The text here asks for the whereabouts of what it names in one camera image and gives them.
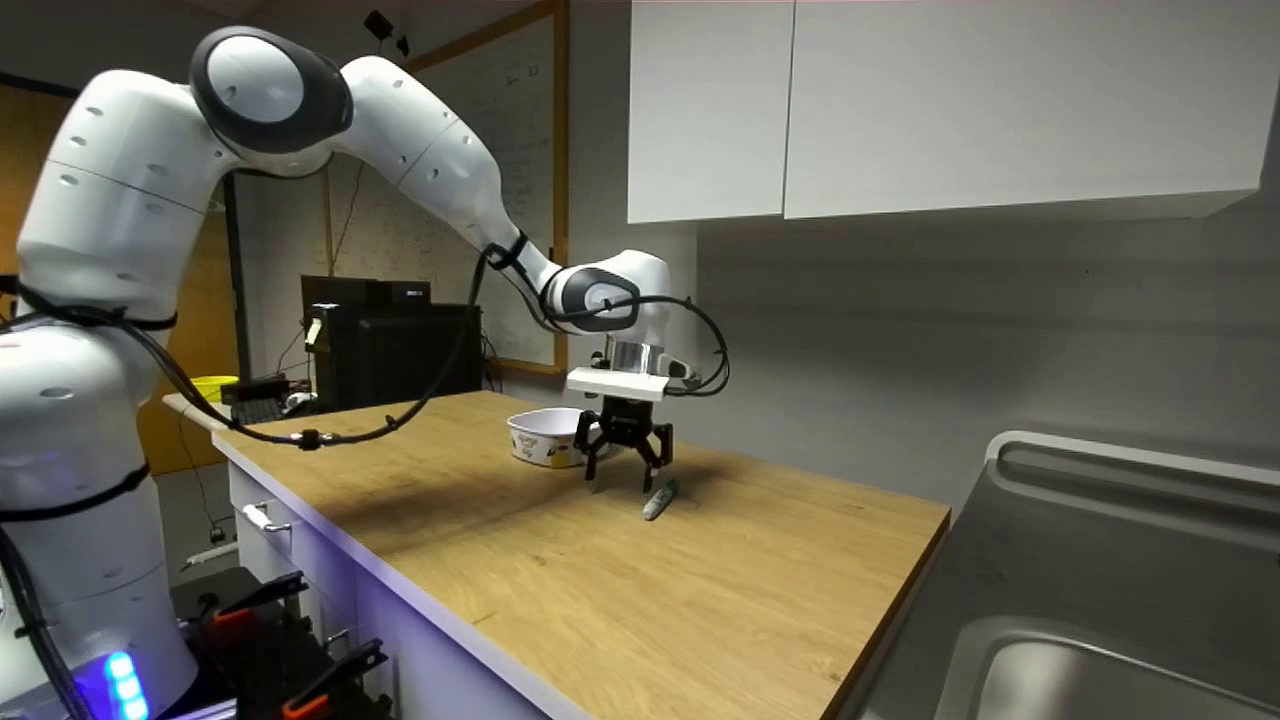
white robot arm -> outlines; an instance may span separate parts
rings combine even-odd
[[[222,29],[187,84],[105,70],[47,152],[15,243],[21,320],[0,327],[0,716],[150,716],[192,684],[133,419],[154,384],[138,337],[165,347],[228,170],[305,175],[330,152],[448,219],[542,327],[630,347],[585,388],[624,406],[624,431],[647,424],[666,388],[664,259],[552,265],[509,219],[475,133],[396,63],[327,69],[284,34]]]

cabinet handle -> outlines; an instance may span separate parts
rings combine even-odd
[[[241,504],[241,517],[243,517],[252,526],[266,531],[266,536],[291,531],[288,524],[275,524],[266,506],[272,506],[272,504]]]

white bowl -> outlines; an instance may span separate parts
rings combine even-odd
[[[579,468],[587,456],[572,446],[579,406],[532,406],[509,415],[511,453],[539,468]]]

wooden table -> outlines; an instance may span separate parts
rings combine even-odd
[[[521,406],[473,393],[371,444],[215,431],[215,446],[547,716],[825,716],[947,519],[677,444],[664,474],[685,495],[642,524],[630,453],[603,458],[595,489],[579,468],[521,463],[502,428]],[[362,431],[388,410],[261,428]]]

cabinet door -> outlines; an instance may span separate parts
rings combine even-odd
[[[778,217],[790,0],[630,0],[628,219]]]
[[[783,217],[1260,189],[1276,0],[794,0]]]

